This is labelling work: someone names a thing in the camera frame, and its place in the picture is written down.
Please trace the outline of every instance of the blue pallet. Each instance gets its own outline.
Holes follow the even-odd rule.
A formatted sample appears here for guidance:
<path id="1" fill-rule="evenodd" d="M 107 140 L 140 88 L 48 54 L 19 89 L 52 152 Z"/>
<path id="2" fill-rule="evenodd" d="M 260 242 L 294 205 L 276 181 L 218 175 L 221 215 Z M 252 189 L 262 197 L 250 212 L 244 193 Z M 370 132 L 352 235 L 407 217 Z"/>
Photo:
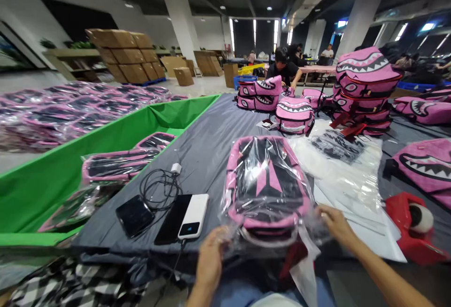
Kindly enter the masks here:
<path id="1" fill-rule="evenodd" d="M 256 81 L 257 80 L 257 76 L 251 76 L 251 75 L 242 75 L 242 76 L 236 76 L 233 77 L 233 86 L 235 87 L 235 90 L 238 89 L 239 82 L 240 81 Z"/>
<path id="2" fill-rule="evenodd" d="M 149 85 L 158 84 L 159 82 L 162 82 L 162 81 L 166 81 L 166 77 L 160 78 L 160 79 L 155 79 L 155 80 L 149 80 L 149 81 L 146 81 L 144 84 L 126 83 L 126 85 L 134 85 L 134 86 L 146 87 L 146 86 L 149 86 Z"/>

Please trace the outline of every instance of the person's hand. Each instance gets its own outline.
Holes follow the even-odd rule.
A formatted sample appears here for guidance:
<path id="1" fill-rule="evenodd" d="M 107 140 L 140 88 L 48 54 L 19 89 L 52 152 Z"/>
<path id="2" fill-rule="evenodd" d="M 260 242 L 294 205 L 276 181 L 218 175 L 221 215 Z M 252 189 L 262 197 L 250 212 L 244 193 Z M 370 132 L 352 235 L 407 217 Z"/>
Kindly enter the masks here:
<path id="1" fill-rule="evenodd" d="M 213 291 L 218 287 L 222 273 L 223 248 L 229 242 L 227 235 L 227 227 L 220 226 L 212 230 L 202 242 L 195 285 Z"/>
<path id="2" fill-rule="evenodd" d="M 316 212 L 318 215 L 321 215 L 330 234 L 332 234 L 339 243 L 354 253 L 356 247 L 360 246 L 362 242 L 348 224 L 343 213 L 326 205 L 319 205 L 316 207 Z"/>

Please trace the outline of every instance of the stack of backpacks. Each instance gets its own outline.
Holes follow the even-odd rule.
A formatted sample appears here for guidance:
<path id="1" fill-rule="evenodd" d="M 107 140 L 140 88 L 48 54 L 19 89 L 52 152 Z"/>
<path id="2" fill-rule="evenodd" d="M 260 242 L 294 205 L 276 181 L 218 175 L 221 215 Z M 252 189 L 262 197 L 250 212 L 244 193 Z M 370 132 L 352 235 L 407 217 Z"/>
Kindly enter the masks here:
<path id="1" fill-rule="evenodd" d="M 332 128 L 347 126 L 346 137 L 358 134 L 378 136 L 389 130 L 388 98 L 402 77 L 376 48 L 369 47 L 342 55 L 337 64 L 333 106 L 329 112 Z"/>

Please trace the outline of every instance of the black smartphone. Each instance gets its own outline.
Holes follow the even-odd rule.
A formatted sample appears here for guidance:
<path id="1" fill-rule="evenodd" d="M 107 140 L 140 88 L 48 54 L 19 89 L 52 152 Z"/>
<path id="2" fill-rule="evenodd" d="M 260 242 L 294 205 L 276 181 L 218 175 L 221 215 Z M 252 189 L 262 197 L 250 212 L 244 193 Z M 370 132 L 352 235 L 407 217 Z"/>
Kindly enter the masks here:
<path id="1" fill-rule="evenodd" d="M 179 230 L 192 196 L 192 194 L 184 194 L 177 197 L 174 206 L 164 218 L 163 224 L 155 237 L 154 244 L 164 245 L 177 242 Z"/>
<path id="2" fill-rule="evenodd" d="M 129 238 L 143 232 L 155 217 L 139 195 L 116 208 L 116 215 Z"/>

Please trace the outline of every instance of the green bin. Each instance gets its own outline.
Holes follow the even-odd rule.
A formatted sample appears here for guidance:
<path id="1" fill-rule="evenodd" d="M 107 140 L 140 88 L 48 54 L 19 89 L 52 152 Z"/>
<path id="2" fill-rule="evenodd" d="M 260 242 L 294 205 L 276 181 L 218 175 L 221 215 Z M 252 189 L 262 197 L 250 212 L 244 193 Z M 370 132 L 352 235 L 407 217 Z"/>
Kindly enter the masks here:
<path id="1" fill-rule="evenodd" d="M 132 149 L 154 132 L 180 136 L 219 95 L 149 105 L 0 175 L 0 246 L 53 246 L 77 233 L 36 233 L 79 188 L 82 156 Z"/>

